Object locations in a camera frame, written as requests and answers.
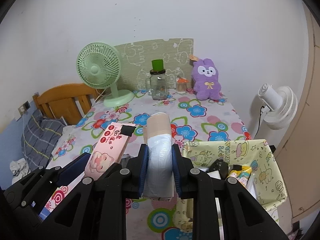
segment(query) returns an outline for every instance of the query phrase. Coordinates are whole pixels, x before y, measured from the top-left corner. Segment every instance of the white wall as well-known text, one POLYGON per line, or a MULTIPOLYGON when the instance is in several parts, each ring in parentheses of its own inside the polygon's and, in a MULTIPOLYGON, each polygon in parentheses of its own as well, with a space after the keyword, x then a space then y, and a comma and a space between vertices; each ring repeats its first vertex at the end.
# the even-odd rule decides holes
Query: white wall
POLYGON ((301 0, 17 0, 0 37, 2 126, 34 92, 79 82, 76 57, 94 41, 194 38, 194 54, 213 59, 247 125, 257 121, 260 103, 251 104, 263 83, 301 94, 308 56, 301 0))

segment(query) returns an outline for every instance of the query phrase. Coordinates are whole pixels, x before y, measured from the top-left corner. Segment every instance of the wooden bed headboard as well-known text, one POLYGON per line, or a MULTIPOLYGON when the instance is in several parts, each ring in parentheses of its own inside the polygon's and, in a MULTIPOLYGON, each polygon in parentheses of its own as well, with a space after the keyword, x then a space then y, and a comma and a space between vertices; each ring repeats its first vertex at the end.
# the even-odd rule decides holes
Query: wooden bed headboard
POLYGON ((89 95, 93 95, 93 98, 96 99, 99 94, 94 88, 83 83, 66 84, 51 88, 40 96, 34 95, 33 100, 42 114, 50 118, 63 116, 68 124, 73 125, 77 124, 82 118, 75 98, 78 98, 84 114, 87 114, 91 109, 89 95))

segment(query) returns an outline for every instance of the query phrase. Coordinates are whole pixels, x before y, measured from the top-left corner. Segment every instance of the toilet paper roll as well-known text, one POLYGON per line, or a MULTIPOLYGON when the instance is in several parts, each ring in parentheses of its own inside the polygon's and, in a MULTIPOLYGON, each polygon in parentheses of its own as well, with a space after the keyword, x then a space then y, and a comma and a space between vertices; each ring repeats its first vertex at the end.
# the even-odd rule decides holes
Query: toilet paper roll
POLYGON ((149 117, 146 133, 149 160, 143 196, 168 201, 174 195, 169 116, 165 113, 157 113, 149 117))

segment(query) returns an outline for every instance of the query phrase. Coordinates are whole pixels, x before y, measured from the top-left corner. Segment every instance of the blue gripper pad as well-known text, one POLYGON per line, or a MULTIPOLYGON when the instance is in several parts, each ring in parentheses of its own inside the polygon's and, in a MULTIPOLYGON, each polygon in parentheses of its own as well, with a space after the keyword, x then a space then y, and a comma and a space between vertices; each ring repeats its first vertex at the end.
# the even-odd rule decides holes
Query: blue gripper pad
POLYGON ((57 186, 68 186, 73 182, 82 172, 84 172, 84 168, 87 165, 90 156, 90 153, 83 153, 71 163, 67 164, 59 175, 57 186))
POLYGON ((142 164, 141 164, 141 169, 140 169, 140 174, 139 174, 138 193, 139 193, 140 197, 142 196, 143 189, 144 189, 144 182, 146 180, 148 159, 149 159, 149 148, 148 148, 148 145, 146 145, 146 147, 144 148, 143 159, 142 159, 142 164))
POLYGON ((182 189, 181 189, 180 173, 179 173, 176 152, 173 146, 172 146, 172 170, 173 170, 173 176, 174 176, 174 184, 176 186, 176 192, 178 196, 181 197, 182 189))

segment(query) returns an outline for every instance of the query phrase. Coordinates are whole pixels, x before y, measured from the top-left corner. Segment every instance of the fan base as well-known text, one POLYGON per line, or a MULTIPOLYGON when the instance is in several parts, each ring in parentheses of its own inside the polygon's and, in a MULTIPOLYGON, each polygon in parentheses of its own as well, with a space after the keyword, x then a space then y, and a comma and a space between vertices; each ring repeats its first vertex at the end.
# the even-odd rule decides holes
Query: fan base
POLYGON ((129 90, 119 90, 118 94, 119 96, 116 98, 114 98, 112 95, 107 96, 103 100, 103 104, 106 107, 122 106, 126 103, 129 103, 134 98, 134 94, 129 90))

